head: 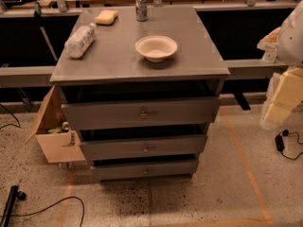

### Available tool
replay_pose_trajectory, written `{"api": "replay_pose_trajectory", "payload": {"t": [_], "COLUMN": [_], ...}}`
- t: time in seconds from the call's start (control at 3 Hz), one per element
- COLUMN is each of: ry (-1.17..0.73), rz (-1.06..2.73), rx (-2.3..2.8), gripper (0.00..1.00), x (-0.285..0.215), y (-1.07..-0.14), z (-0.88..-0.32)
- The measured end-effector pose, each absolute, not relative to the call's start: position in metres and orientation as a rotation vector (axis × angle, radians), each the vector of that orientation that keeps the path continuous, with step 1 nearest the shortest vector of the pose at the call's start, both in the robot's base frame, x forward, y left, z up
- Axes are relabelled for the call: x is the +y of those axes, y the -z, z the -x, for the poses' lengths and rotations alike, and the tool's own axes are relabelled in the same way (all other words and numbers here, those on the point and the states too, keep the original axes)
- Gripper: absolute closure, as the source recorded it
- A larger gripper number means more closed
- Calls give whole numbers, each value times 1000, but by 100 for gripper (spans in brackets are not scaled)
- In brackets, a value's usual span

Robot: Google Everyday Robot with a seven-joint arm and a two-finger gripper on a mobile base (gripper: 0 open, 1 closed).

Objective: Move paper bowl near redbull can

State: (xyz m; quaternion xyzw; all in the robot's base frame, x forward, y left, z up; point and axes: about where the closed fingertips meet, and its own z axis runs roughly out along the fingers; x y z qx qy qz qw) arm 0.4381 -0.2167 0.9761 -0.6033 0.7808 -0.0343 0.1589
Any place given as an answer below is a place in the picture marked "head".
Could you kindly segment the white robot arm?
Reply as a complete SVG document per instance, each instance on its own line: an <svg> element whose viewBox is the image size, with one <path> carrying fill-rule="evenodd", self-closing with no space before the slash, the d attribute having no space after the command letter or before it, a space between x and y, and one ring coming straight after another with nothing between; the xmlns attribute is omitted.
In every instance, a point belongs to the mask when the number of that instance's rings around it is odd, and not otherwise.
<svg viewBox="0 0 303 227"><path fill-rule="evenodd" d="M266 92L260 125L270 130L282 125L303 101L303 1L257 48L264 51L263 61L279 60L288 66L284 73L272 75Z"/></svg>

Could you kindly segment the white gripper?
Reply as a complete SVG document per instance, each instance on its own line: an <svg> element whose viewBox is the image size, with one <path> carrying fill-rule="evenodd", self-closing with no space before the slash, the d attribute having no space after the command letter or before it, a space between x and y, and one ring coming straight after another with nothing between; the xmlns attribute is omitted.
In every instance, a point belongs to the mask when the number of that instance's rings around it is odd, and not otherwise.
<svg viewBox="0 0 303 227"><path fill-rule="evenodd" d="M269 81L259 124L266 130L282 125L303 101L303 68L289 67Z"/></svg>

